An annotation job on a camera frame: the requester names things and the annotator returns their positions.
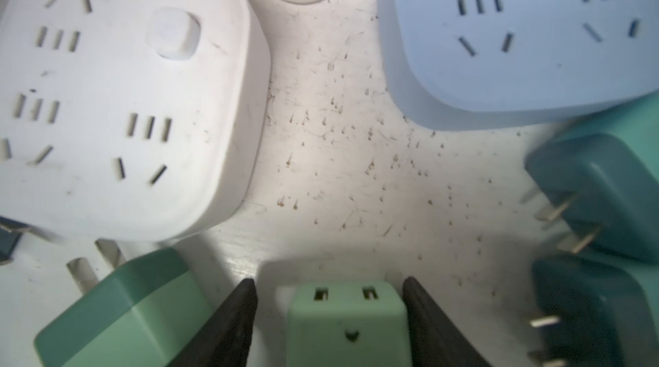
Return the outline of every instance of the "plug prong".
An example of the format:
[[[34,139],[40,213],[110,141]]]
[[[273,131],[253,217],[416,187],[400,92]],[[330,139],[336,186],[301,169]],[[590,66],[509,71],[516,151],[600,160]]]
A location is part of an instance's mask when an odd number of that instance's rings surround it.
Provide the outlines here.
[[[597,227],[595,227],[595,230],[585,235],[583,238],[579,238],[574,232],[572,232],[561,242],[559,242],[556,248],[561,251],[578,254],[581,250],[588,247],[594,239],[597,238],[603,228],[604,225],[599,224]]]
[[[564,358],[548,359],[547,353],[541,350],[529,352],[531,361],[540,367],[567,367],[567,361]]]
[[[561,214],[564,213],[566,209],[570,207],[570,204],[574,202],[574,200],[577,198],[578,194],[572,194],[571,196],[567,197],[565,201],[563,201],[559,206],[554,207],[553,205],[546,206],[545,208],[541,209],[538,214],[535,215],[535,218],[539,221],[554,221],[558,217],[561,216]]]
[[[98,278],[85,257],[74,258],[67,263],[67,269],[78,285],[80,292],[85,295],[98,284]]]
[[[544,316],[544,317],[536,318],[534,320],[531,320],[529,323],[533,328],[542,328],[548,325],[556,325],[560,322],[561,322],[561,318],[559,316],[552,315],[552,316]]]
[[[541,364],[542,367],[567,367],[567,361],[563,358],[556,358],[555,360],[545,361]]]
[[[94,242],[98,252],[101,253],[105,262],[112,268],[117,269],[121,264],[126,262],[121,249],[116,242],[112,240],[98,239]]]

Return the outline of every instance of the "metal prong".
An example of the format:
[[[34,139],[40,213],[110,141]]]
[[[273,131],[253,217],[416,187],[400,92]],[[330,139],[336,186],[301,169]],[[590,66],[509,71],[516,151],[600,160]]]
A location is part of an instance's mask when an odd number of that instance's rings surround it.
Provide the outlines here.
[[[597,238],[600,234],[604,225],[598,225],[594,231],[590,234],[585,235],[580,239],[574,232],[565,237],[561,242],[558,243],[556,248],[561,251],[569,252],[572,254],[578,254],[581,250],[588,247],[589,244]]]
[[[98,284],[98,278],[85,257],[74,258],[67,263],[67,269],[78,285],[80,292],[85,295]]]
[[[559,316],[545,316],[531,320],[529,323],[533,328],[541,328],[541,327],[546,327],[548,325],[558,324],[560,322],[561,322],[561,318]]]
[[[555,360],[548,360],[543,362],[542,367],[567,367],[567,361],[563,358],[556,358]]]
[[[563,212],[570,207],[570,204],[577,198],[578,194],[572,194],[567,197],[559,206],[554,207],[551,204],[541,209],[538,214],[535,215],[535,218],[539,221],[554,221],[563,214]]]
[[[541,192],[542,192],[542,190],[540,189],[540,187],[536,185],[533,188],[531,188],[529,191],[526,191],[524,193],[522,198],[519,199],[519,203],[520,204],[526,204],[527,202],[531,201],[533,198],[535,198],[535,196],[537,196]]]
[[[115,269],[121,264],[126,262],[126,258],[121,253],[119,246],[116,242],[112,240],[96,240],[94,242],[96,248],[103,256],[105,262],[112,268]]]

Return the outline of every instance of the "two-slot socket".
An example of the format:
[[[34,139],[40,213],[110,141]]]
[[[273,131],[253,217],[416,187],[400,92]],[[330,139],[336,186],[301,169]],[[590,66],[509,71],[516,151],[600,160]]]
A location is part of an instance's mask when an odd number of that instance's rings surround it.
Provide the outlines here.
[[[28,162],[28,165],[39,165],[42,161],[53,151],[53,146],[46,146],[42,149],[32,161]],[[8,161],[13,158],[11,151],[11,142],[9,138],[3,138],[0,140],[0,161]]]
[[[362,294],[365,300],[377,300],[378,292],[375,287],[362,287]],[[318,287],[314,294],[314,301],[327,301],[330,299],[330,290],[326,287]]]
[[[114,165],[115,165],[115,170],[117,174],[117,178],[121,180],[126,179],[126,167],[124,166],[123,159],[121,157],[115,158],[114,160]],[[154,185],[156,181],[160,180],[160,177],[165,173],[167,170],[167,165],[161,165],[157,170],[155,170],[155,173],[151,176],[151,179],[149,179],[148,183],[149,185]]]

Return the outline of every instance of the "white surface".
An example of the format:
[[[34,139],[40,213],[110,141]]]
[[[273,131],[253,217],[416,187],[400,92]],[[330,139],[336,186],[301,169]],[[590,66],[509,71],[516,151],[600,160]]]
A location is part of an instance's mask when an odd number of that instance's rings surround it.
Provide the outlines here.
[[[283,366],[291,290],[278,286],[415,275],[494,367],[531,367],[529,264],[565,228],[541,231],[544,198],[519,204],[532,186],[523,158],[556,126],[408,123],[385,91],[375,0],[250,1],[273,55],[254,176],[232,218],[177,244],[216,303],[256,276],[250,365]],[[153,246],[122,247],[131,258]],[[0,365],[38,366],[32,339],[79,297],[65,268],[78,256],[107,274],[92,239],[25,237],[0,267]]]
[[[247,0],[11,0],[0,215],[139,241],[225,220],[248,186],[269,69]]]
[[[567,114],[597,104],[590,111],[599,111],[659,86],[659,33],[651,30],[658,0],[501,0],[500,12],[494,0],[482,0],[482,13],[476,0],[464,0],[465,15],[457,0],[395,1],[409,66],[430,94],[455,108]]]

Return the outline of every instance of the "teal plug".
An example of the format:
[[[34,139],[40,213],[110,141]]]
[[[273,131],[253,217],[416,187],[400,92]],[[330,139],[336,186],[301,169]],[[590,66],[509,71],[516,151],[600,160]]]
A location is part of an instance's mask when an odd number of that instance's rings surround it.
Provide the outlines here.
[[[659,267],[592,250],[533,263],[543,367],[659,366]]]
[[[659,93],[593,115],[532,153],[526,168],[581,239],[659,264]]]
[[[287,367],[412,367],[407,310],[384,281],[297,287],[286,342]]]

